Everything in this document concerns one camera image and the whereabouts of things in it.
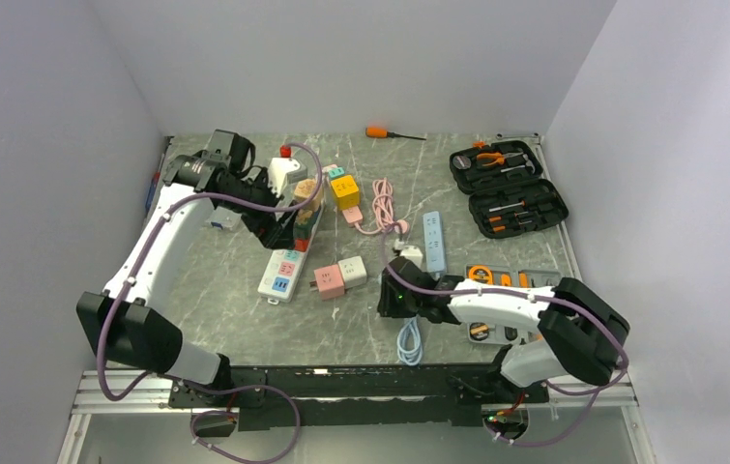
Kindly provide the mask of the clear screw box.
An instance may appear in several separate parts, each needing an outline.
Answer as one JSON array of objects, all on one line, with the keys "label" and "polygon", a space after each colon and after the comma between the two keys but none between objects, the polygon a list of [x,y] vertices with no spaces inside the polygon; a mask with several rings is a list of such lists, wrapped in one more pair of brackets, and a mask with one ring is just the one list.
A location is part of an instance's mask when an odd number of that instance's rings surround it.
[{"label": "clear screw box", "polygon": [[241,215],[227,208],[217,207],[206,224],[221,231],[234,231],[241,224]]}]

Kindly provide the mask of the blue power strip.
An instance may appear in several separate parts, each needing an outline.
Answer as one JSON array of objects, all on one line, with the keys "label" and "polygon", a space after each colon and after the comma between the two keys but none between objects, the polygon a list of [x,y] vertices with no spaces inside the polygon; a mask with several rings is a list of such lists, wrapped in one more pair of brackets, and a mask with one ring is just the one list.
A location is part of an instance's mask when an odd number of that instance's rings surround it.
[{"label": "blue power strip", "polygon": [[438,278],[447,271],[442,218],[438,211],[423,214],[423,238],[426,271]]}]

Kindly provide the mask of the pink cube plug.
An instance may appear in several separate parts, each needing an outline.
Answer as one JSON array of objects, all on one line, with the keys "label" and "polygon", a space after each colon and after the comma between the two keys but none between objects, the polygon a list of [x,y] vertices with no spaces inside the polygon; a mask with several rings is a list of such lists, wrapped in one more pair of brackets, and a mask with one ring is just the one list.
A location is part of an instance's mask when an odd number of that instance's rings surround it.
[{"label": "pink cube plug", "polygon": [[314,270],[310,285],[323,301],[341,297],[345,293],[345,284],[338,264]]}]

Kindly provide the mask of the grey tool tray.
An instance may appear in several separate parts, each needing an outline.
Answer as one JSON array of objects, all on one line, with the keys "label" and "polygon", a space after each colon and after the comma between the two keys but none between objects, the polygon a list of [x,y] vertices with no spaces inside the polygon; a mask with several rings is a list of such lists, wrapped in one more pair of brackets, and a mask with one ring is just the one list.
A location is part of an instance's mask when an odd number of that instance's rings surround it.
[{"label": "grey tool tray", "polygon": [[[467,264],[463,275],[481,283],[516,288],[554,286],[564,276],[557,270],[514,270],[508,267],[484,264]],[[481,345],[517,345],[541,339],[540,334],[524,333],[521,330],[472,322],[467,329],[468,340]]]}]

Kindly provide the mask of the white power strip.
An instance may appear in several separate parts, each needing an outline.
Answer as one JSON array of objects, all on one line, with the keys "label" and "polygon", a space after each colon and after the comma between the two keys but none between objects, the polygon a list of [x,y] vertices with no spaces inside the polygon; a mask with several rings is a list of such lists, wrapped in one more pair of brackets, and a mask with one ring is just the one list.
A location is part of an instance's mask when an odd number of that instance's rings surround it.
[{"label": "white power strip", "polygon": [[294,248],[272,252],[257,286],[257,293],[269,304],[289,303],[292,300],[299,277],[305,268],[307,254],[314,242],[318,223],[326,211],[324,200],[319,209],[321,209],[321,214],[309,238],[307,252],[299,252]]}]

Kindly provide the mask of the black tool case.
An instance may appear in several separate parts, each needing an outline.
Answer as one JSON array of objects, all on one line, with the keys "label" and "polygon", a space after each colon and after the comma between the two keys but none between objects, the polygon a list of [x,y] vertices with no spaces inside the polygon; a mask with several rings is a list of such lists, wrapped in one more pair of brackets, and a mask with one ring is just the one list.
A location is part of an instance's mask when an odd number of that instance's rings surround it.
[{"label": "black tool case", "polygon": [[542,177],[535,151],[521,140],[476,142],[454,152],[449,169],[468,211],[488,239],[502,240],[559,225],[569,208]]}]

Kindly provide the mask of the white cube plug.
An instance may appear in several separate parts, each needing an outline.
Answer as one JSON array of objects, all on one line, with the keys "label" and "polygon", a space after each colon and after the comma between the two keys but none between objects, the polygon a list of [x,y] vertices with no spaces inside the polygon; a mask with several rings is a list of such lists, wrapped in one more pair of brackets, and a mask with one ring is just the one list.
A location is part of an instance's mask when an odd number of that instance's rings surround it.
[{"label": "white cube plug", "polygon": [[367,271],[361,256],[341,259],[337,264],[345,289],[358,287],[367,282]]}]

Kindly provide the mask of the pink power strip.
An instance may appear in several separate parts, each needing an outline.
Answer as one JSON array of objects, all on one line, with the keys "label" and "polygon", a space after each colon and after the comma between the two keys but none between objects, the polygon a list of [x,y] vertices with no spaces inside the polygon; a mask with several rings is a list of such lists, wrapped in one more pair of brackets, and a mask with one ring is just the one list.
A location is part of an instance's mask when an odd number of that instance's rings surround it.
[{"label": "pink power strip", "polygon": [[362,192],[354,177],[336,164],[325,166],[323,175],[336,210],[345,221],[349,225],[361,221]]}]

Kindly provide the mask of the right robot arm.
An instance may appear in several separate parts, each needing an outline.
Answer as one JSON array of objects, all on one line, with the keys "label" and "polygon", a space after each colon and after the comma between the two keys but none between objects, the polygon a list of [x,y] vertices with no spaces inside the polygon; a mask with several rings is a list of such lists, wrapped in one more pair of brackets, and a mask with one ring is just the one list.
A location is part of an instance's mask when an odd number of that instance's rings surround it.
[{"label": "right robot arm", "polygon": [[488,390],[500,401],[565,375],[603,389],[615,371],[628,369],[624,349],[628,321],[572,277],[563,277],[553,286],[511,288],[458,275],[434,279],[408,259],[397,257],[383,270],[377,311],[386,318],[483,323],[533,335],[534,340],[503,350],[497,368],[488,373]]}]

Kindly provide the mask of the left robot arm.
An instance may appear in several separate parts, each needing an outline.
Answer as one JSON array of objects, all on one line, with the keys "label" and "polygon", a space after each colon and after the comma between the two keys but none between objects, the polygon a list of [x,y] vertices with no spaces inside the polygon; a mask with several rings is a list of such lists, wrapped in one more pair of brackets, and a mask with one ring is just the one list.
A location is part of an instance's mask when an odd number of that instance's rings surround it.
[{"label": "left robot arm", "polygon": [[129,257],[102,291],[85,292],[76,304],[98,372],[120,363],[194,384],[207,405],[224,403],[235,386],[230,360],[187,340],[163,316],[171,288],[196,233],[218,210],[238,215],[263,247],[291,248],[299,203],[285,205],[284,190],[306,178],[307,166],[289,154],[258,165],[255,145],[229,130],[171,159]]}]

